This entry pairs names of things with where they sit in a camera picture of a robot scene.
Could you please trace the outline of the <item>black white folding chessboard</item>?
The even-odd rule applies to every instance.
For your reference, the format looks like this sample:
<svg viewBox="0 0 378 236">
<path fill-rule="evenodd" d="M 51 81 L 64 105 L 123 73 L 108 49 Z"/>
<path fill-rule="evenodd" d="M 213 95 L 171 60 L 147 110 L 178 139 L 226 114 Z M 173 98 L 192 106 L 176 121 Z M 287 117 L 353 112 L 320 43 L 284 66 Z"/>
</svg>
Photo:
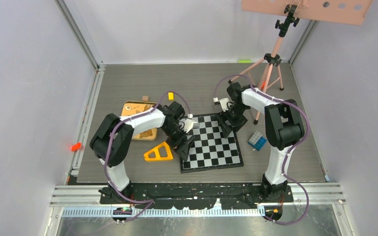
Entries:
<svg viewBox="0 0 378 236">
<path fill-rule="evenodd" d="M 237 136 L 230 132 L 226 138 L 214 114 L 197 115 L 196 124 L 189 132 L 194 142 L 188 159 L 180 160 L 181 173 L 193 173 L 213 169 L 243 167 Z"/>
</svg>

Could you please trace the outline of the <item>tin lid with bears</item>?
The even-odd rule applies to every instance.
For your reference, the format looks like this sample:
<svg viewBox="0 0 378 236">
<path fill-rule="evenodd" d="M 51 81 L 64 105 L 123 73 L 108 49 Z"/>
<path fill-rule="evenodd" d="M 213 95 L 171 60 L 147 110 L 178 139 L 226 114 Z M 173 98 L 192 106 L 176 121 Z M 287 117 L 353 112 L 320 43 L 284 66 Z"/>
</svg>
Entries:
<svg viewBox="0 0 378 236">
<path fill-rule="evenodd" d="M 154 107 L 156 103 L 148 102 L 148 101 L 126 101 L 123 105 L 121 117 L 128 117 L 132 116 L 135 117 L 139 113 L 147 113 L 152 107 Z M 139 117 L 133 122 L 137 125 L 136 131 L 140 131 L 140 133 L 134 132 L 134 136 L 132 137 L 133 140 L 137 141 L 154 141 L 158 134 L 157 128 L 147 129 L 148 123 L 147 118 L 149 115 L 145 115 L 143 117 Z"/>
</svg>

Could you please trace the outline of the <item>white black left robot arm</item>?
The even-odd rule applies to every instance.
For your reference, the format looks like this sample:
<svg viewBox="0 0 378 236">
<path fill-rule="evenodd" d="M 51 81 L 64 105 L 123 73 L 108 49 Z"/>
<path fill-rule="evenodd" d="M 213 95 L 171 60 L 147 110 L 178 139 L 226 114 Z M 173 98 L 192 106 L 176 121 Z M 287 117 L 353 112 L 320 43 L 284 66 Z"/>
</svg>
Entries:
<svg viewBox="0 0 378 236">
<path fill-rule="evenodd" d="M 131 181 L 126 173 L 125 158 L 132 138 L 140 133 L 160 128 L 167 136 L 166 143 L 186 161 L 194 137 L 193 114 L 185 111 L 178 102 L 162 106 L 156 104 L 146 111 L 119 117 L 108 114 L 90 141 L 90 148 L 103 164 L 108 184 L 113 188 L 112 197 L 120 204 L 131 198 L 128 188 Z"/>
</svg>

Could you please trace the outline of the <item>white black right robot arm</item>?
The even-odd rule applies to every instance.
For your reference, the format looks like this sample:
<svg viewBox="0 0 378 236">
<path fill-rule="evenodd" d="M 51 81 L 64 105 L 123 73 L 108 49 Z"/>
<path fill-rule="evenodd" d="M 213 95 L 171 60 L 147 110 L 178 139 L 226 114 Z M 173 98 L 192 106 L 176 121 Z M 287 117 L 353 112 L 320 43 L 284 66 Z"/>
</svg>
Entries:
<svg viewBox="0 0 378 236">
<path fill-rule="evenodd" d="M 265 136 L 271 146 L 268 168 L 262 177 L 260 194 L 268 202 L 275 201 L 287 190 L 287 167 L 294 149 L 306 136 L 302 118 L 306 115 L 293 99 L 281 100 L 260 89 L 231 83 L 228 98 L 214 97 L 221 111 L 216 115 L 224 137 L 238 132 L 246 123 L 245 110 L 254 108 L 264 114 Z"/>
</svg>

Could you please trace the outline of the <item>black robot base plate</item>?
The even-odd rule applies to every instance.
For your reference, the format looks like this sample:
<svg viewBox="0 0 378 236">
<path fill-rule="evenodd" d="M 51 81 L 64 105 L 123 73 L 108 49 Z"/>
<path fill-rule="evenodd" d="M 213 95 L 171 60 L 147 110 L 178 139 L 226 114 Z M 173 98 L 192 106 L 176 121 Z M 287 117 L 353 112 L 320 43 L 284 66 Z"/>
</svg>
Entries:
<svg viewBox="0 0 378 236">
<path fill-rule="evenodd" d="M 132 183 L 123 195 L 132 199 L 131 206 L 143 209 L 153 200 L 150 209 L 190 210 L 211 209 L 220 204 L 223 209 L 250 209 L 256 204 L 292 203 L 288 188 L 281 196 L 265 198 L 259 183 Z"/>
</svg>

